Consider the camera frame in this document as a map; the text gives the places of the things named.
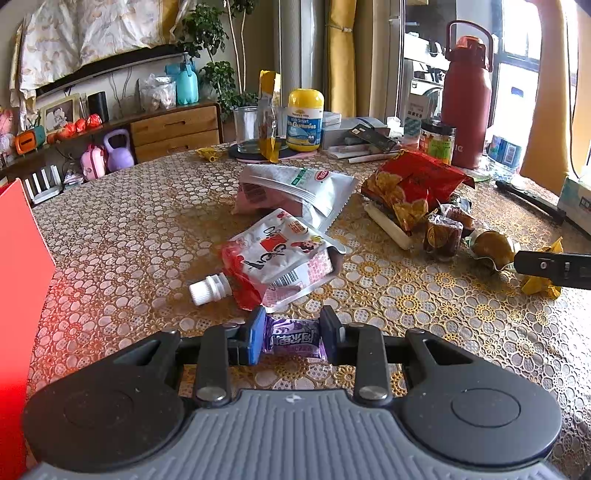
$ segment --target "picture frame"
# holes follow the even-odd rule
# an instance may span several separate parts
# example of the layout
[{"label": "picture frame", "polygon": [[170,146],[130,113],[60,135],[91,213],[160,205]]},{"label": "picture frame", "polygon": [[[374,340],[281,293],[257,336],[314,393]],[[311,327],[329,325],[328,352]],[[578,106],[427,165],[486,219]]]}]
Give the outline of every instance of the picture frame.
[{"label": "picture frame", "polygon": [[80,94],[73,93],[60,98],[53,103],[42,106],[39,110],[41,113],[40,124],[47,136],[62,129],[66,123],[75,123],[80,118]]}]

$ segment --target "potted plant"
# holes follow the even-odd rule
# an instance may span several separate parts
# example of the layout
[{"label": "potted plant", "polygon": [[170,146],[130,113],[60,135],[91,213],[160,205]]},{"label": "potted plant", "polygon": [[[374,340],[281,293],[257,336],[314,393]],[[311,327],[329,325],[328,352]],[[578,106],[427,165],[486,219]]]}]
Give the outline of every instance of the potted plant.
[{"label": "potted plant", "polygon": [[[254,9],[254,0],[233,0],[230,4],[225,2],[226,12],[230,20],[230,31],[234,53],[236,56],[236,65],[238,68],[238,89],[236,89],[236,72],[230,65],[230,62],[222,60],[215,61],[215,54],[225,51],[228,35],[223,29],[221,16],[225,13],[220,8],[211,5],[199,3],[183,18],[183,31],[177,43],[178,47],[187,52],[192,57],[201,57],[201,52],[205,50],[210,61],[199,71],[202,82],[206,82],[215,91],[217,101],[222,109],[222,121],[226,122],[232,117],[232,109],[240,106],[256,105],[257,94],[246,92],[244,83],[246,82],[246,56],[244,52],[244,22],[246,16],[252,13]],[[242,67],[238,57],[238,46],[234,34],[233,18],[236,14],[242,14],[241,24],[241,42],[242,42]]]}]

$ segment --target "red water bottle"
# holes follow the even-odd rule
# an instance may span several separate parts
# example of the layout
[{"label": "red water bottle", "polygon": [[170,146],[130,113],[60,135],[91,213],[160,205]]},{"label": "red water bottle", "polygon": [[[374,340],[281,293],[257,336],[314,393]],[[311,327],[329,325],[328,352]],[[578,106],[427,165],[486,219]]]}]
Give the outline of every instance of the red water bottle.
[{"label": "red water bottle", "polygon": [[[458,40],[453,50],[450,48],[452,25],[460,23],[486,34],[488,61],[486,46],[480,38],[467,35]],[[452,165],[456,167],[476,168],[480,162],[486,129],[490,126],[492,50],[492,36],[480,25],[465,20],[447,24],[446,58],[450,65],[443,85],[441,121],[457,129],[452,156]]]}]

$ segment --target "wooden shelf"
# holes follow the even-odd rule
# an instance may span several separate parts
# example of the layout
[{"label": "wooden shelf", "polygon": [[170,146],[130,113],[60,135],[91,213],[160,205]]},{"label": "wooden shelf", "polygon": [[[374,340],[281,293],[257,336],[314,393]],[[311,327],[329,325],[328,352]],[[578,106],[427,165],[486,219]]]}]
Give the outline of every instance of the wooden shelf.
[{"label": "wooden shelf", "polygon": [[[138,115],[131,115],[131,116],[119,119],[119,120],[113,120],[113,121],[107,122],[107,123],[101,125],[100,127],[93,128],[90,130],[85,130],[84,132],[81,132],[79,134],[72,135],[70,138],[68,138],[67,140],[65,140],[63,142],[56,142],[53,145],[44,144],[42,147],[40,147],[39,149],[37,149],[35,151],[32,151],[30,153],[26,153],[24,155],[21,155],[20,157],[17,157],[13,163],[0,169],[0,178],[12,177],[13,176],[12,174],[16,171],[38,170],[39,168],[42,168],[45,165],[46,153],[49,152],[50,150],[54,149],[56,146],[67,145],[70,142],[73,142],[75,140],[79,140],[80,138],[89,137],[91,135],[97,135],[97,134],[101,134],[101,133],[104,134],[104,133],[107,133],[107,132],[114,130],[116,128],[124,127],[126,125],[132,124],[134,122],[138,122],[140,120],[146,120],[148,118],[153,118],[153,117],[160,116],[160,115],[167,115],[169,113],[182,112],[185,110],[191,110],[191,109],[209,106],[209,105],[216,105],[217,117],[219,119],[221,112],[220,112],[219,105],[216,102],[197,102],[197,103],[192,103],[191,105],[176,106],[176,107],[169,108],[166,110],[158,110],[157,112],[139,113]],[[220,132],[220,142],[223,142],[221,121],[219,122],[218,127],[219,127],[219,132]]]}]

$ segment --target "metal screw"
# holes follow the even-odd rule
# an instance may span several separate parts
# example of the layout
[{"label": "metal screw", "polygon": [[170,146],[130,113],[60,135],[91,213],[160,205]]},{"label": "metal screw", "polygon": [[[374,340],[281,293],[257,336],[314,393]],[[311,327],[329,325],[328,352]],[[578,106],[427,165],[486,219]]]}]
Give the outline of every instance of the metal screw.
[{"label": "metal screw", "polygon": [[359,389],[359,396],[364,400],[384,400],[388,396],[388,391],[376,385],[369,385]]},{"label": "metal screw", "polygon": [[223,400],[225,396],[226,391],[220,387],[202,387],[197,390],[197,398],[203,401],[220,401]]}]

